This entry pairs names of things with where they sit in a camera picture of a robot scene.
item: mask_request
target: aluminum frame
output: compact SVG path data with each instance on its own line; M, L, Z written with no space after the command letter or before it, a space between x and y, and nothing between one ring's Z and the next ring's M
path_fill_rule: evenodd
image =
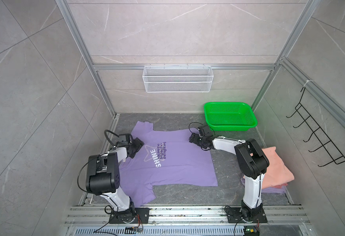
M71 207L64 226L103 226L109 216L104 213L105 205ZM235 225L228 223L224 205L146 205L150 208L149 221L146 225ZM263 206L268 223L262 225L310 225L305 211L300 205L265 205ZM122 226L132 224L111 224ZM256 225L240 222L238 225Z
M69 28L71 35L74 38L75 43L78 46L79 51L82 54L82 57L87 64L87 68L89 69L92 77L94 78L94 81L99 89L100 94L103 97L104 102L107 105L107 108L110 112L110 114L114 117L116 115L115 109L113 108L113 105L111 103L111 100L109 99L109 96L107 94L107 90L100 79L98 73L94 70L93 62L91 59L91 56L89 54L89 51L87 50L87 47L83 41L83 38L78 30L78 27L75 23L75 20L73 18L73 15L70 11L70 8L66 2L66 0L56 0L57 6L59 7L62 16L64 17L67 27Z
M145 66L210 66L212 69L274 69L275 64L94 64L95 70L143 70Z
M345 110L288 58L283 58L281 64L345 128Z
M274 80L274 77L276 73L278 72L279 68L281 67L280 61L284 58L287 57L290 51L293 48L293 45L296 43L298 37L301 35L303 29L305 28L306 24L308 23L309 19L313 15L314 11L316 10L317 6L321 0L309 0L306 5L304 10L302 11L295 27L293 28L293 31L289 35L289 38L284 45L283 49L281 50L278 59L275 62L275 68L273 71L270 71L268 74L265 82L263 83L260 91L256 95L253 104L251 105L251 108L253 111L258 107L260 101L262 100L264 94L266 93L267 89L271 85L272 81Z

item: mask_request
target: folded pink towel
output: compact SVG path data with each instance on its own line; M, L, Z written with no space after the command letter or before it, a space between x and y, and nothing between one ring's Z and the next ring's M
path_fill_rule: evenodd
M292 172L284 165L283 160L275 150L276 147L262 149L270 162L270 165L267 167L267 172L264 175L262 189L283 185L295 179Z

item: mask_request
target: black mounting bracket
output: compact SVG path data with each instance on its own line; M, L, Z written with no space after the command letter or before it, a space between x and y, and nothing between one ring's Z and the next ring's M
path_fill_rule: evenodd
M224 208L228 223L242 223L241 207L225 207ZM267 223L267 218L262 209L258 214L255 215L252 221L248 223Z
M317 121L313 118L313 116L309 113L309 111L307 111L307 109L302 105L301 103L301 100L302 100L302 96L304 95L304 92L305 92L305 87L303 87L301 89L302 91L302 94L301 94L301 97L300 97L300 101L298 102L298 104L295 106L295 112L291 115L291 116L286 116L287 118L291 118L294 114L298 113L300 115L300 117L303 119L303 121L301 122L301 124L299 124L298 126L293 126L293 128L298 128L300 127L303 123L305 123L309 129L312 131L311 135L309 136L308 140L303 140L305 143L306 142L309 142L309 140L311 139L311 137L314 135L317 140L320 142L321 146L319 146L317 149L311 151L311 150L308 150L308 152L312 153L312 152L315 152L317 151L318 149L320 148L324 148L325 151L327 152L327 154L329 154L330 158L331 158L331 161L328 162L328 163L325 163L323 165L318 165L319 167L324 167L330 163L335 163L337 165L339 165L340 163L344 163L345 162L345 155L343 155L343 153L339 150L339 148L336 146L336 144L330 139L330 137L327 135L327 133L322 129L322 127L317 123ZM308 119L310 118L310 120L314 121L314 123L316 124L315 128L312 128L309 124L308 124ZM322 135L325 135L326 136L326 140L327 142L321 140L319 138L319 135L317 135L318 133L321 133ZM340 157L338 158L335 158L333 157L330 152L328 151L328 149L326 148L326 144L329 144L329 145L333 145L339 152L338 155L340 155Z
M142 222L142 224L147 224L149 221L149 212L150 212L150 208L135 208L136 210L136 215L140 216L140 220ZM109 224L124 224L123 220L120 218L116 218L114 215L110 216L111 218L114 217ZM135 220L133 220L133 223L137 223L137 217L135 218Z

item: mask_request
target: white wire basket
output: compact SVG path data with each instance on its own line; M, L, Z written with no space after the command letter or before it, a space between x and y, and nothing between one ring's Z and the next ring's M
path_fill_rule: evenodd
M210 66L145 66L142 74L147 92L209 92Z

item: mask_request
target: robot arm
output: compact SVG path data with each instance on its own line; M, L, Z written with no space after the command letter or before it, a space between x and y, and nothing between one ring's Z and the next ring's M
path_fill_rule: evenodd
M245 221L252 221L262 211L261 190L269 161L255 139L235 140L224 136L213 136L207 125L198 128L189 141L201 148L224 150L235 154L242 173L245 175L245 195L241 202L241 215Z
M114 144L107 136L110 132L120 141ZM103 155L90 156L87 166L86 190L88 193L102 196L109 202L115 215L125 223L135 219L135 207L132 199L120 187L119 162L127 158L134 158L144 143L131 134L117 135L109 130L104 134L113 146Z

